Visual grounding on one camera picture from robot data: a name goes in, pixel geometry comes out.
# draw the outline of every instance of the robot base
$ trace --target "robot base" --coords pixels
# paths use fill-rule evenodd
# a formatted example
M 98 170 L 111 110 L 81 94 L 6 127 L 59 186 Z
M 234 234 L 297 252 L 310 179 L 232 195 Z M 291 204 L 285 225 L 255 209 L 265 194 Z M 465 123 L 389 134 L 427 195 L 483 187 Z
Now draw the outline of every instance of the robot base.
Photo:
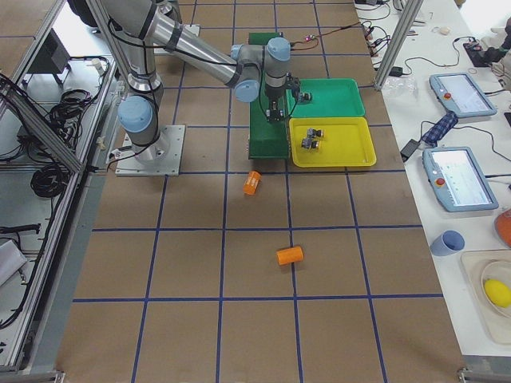
M 121 158 L 125 160 L 117 163 L 115 171 L 118 176 L 178 176 L 183 151 L 184 125 L 167 125 L 161 129 L 161 134 L 170 143 L 168 152 L 154 161 L 140 162 L 133 155 L 132 151 L 123 152 Z M 130 145 L 128 135 L 125 137 L 124 145 Z

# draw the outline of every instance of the power adapter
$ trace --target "power adapter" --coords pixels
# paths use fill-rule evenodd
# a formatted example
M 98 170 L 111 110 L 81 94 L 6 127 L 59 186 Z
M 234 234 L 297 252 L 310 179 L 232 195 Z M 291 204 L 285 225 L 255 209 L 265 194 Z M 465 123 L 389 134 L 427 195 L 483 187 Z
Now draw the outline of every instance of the power adapter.
M 402 76 L 402 67 L 401 66 L 393 66 L 389 72 L 389 76 L 392 77 L 400 77 Z
M 401 149 L 401 159 L 402 162 L 407 162 L 410 157 L 412 157 L 412 154 L 417 150 L 419 146 L 419 142 L 416 140 L 410 140 L 405 145 L 403 149 Z
M 483 59 L 484 52 L 482 50 L 482 46 L 479 45 L 478 42 L 466 42 L 463 44 L 463 48 L 465 48 L 466 54 L 472 61 L 474 68 L 484 68 L 489 66 L 488 63 Z

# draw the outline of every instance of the orange cylinder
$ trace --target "orange cylinder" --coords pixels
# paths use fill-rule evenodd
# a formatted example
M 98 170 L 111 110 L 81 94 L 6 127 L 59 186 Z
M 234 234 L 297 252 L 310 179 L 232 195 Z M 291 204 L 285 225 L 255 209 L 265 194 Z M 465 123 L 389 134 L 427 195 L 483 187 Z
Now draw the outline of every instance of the orange cylinder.
M 298 262 L 303 260 L 302 247 L 294 246 L 288 249 L 277 251 L 277 260 L 279 265 L 287 265 L 288 263 Z
M 261 175 L 258 172 L 249 172 L 245 180 L 245 185 L 243 186 L 243 192 L 248 195 L 254 195 L 260 180 Z

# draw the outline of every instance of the table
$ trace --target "table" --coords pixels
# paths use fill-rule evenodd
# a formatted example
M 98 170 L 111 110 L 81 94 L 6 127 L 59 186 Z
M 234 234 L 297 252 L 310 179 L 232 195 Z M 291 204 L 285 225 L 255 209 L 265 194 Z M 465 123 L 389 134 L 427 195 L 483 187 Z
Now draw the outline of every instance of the table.
M 377 18 L 379 14 L 384 15 L 385 12 L 382 8 L 373 13 L 359 11 L 358 14 L 361 17 Z M 454 64 L 457 56 L 452 46 L 453 40 L 471 36 L 469 27 L 461 17 L 458 8 L 454 2 L 425 0 L 422 12 L 427 19 L 426 26 L 414 26 L 418 35 L 409 36 L 406 39 L 395 65 L 404 66 L 407 58 L 417 56 L 427 57 L 438 64 Z M 373 23 L 391 32 L 397 21 L 398 15 L 395 10 L 392 10 L 388 18 Z M 434 31 L 434 28 L 443 26 L 450 28 L 450 33 L 446 36 Z M 381 36 L 381 31 L 375 32 L 376 38 Z M 461 39 L 455 43 L 461 51 L 458 65 L 438 68 L 423 60 L 408 61 L 413 70 L 416 89 L 413 92 L 406 90 L 399 95 L 388 90 L 383 91 L 387 111 L 400 148 L 404 147 L 409 139 L 416 140 L 419 137 L 421 121 L 436 122 L 446 113 L 430 89 L 428 79 L 431 74 L 470 71 L 483 91 L 492 92 L 501 88 L 489 68 L 477 68 L 474 73 L 473 66 L 462 48 L 464 41 L 467 40 Z M 381 61 L 381 58 L 376 57 L 374 61 Z M 458 126 L 472 125 L 491 131 L 495 137 L 495 149 L 511 157 L 511 149 L 509 149 L 511 130 L 503 115 L 503 112 L 509 110 L 511 105 L 511 94 L 499 93 L 492 96 L 490 100 L 498 108 L 496 115 L 461 119 Z M 509 173 L 509 162 L 492 153 L 491 139 L 483 132 L 472 129 L 452 130 L 439 142 L 439 145 L 470 146 L 486 175 Z M 405 168 L 429 243 L 444 230 L 453 229 L 465 236 L 466 251 L 508 248 L 493 229 L 493 221 L 503 210 L 511 207 L 511 193 L 506 183 L 506 181 L 509 182 L 509 178 L 490 181 L 490 186 L 500 204 L 497 210 L 448 213 L 438 203 L 428 184 L 419 151 L 406 162 Z M 481 320 L 477 303 L 468 286 L 460 257 L 461 254 L 456 254 L 444 258 L 434 256 L 433 259 L 461 352 L 466 356 L 511 356 L 511 345 L 499 345 L 493 342 L 485 332 L 485 324 Z

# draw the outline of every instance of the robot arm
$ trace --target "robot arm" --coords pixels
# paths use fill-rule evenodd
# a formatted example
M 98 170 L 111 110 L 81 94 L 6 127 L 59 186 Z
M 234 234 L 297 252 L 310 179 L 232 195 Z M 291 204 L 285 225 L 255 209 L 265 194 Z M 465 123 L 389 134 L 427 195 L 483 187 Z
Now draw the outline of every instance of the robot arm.
M 270 100 L 267 117 L 271 120 L 282 117 L 282 111 L 276 110 L 278 99 L 284 96 L 285 89 L 297 84 L 288 76 L 291 47 L 284 38 L 274 38 L 267 46 L 235 45 L 229 57 L 158 12 L 151 0 L 124 0 L 122 6 L 118 0 L 102 3 L 130 37 L 164 46 L 168 52 L 233 88 L 240 101 L 252 102 L 259 96 L 260 74 L 264 71 L 264 91 Z

